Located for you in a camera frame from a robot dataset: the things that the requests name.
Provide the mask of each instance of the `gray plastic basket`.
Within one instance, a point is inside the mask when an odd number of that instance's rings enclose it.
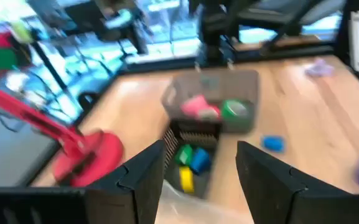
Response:
[[[253,119],[248,125],[223,122],[226,133],[247,133],[254,125],[259,101],[259,77],[254,70],[214,69],[188,72],[175,77],[162,96],[162,105],[171,119],[193,119],[180,106],[195,95],[203,94],[208,103],[219,108],[225,100],[250,105]]]

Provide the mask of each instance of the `purple toy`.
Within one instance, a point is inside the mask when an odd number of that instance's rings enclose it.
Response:
[[[315,63],[305,71],[305,73],[313,77],[327,77],[332,76],[333,71],[333,66],[328,65],[325,60],[318,58]]]

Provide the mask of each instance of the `blue block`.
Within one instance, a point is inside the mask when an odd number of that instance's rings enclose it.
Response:
[[[284,138],[281,136],[264,136],[261,144],[264,148],[273,152],[284,151]]]
[[[198,147],[193,155],[192,162],[190,163],[191,170],[197,175],[209,169],[211,166],[211,158],[209,153]]]

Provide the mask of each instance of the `wooden tabletop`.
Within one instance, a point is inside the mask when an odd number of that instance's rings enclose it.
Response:
[[[222,134],[213,167],[208,201],[249,213],[235,165],[236,142],[259,147],[261,136],[286,140],[280,160],[351,193],[359,193],[355,168],[359,160],[359,81],[334,56],[323,57],[335,67],[334,76],[304,74],[315,58],[297,58],[236,65],[259,72],[261,98],[256,126],[247,135]],[[159,139],[169,121],[161,94],[174,75],[185,70],[120,78],[95,106],[80,129],[115,132],[125,159]],[[50,186],[50,167],[35,186]]]

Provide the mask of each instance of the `red base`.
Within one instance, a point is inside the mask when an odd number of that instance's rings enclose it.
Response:
[[[109,174],[120,165],[123,157],[123,144],[112,133],[99,131],[84,137],[82,156],[68,157],[64,152],[59,152],[54,164],[54,176],[61,180],[73,167],[81,162],[90,151],[96,152],[96,158],[88,164],[80,175],[73,178],[71,185],[84,187]]]

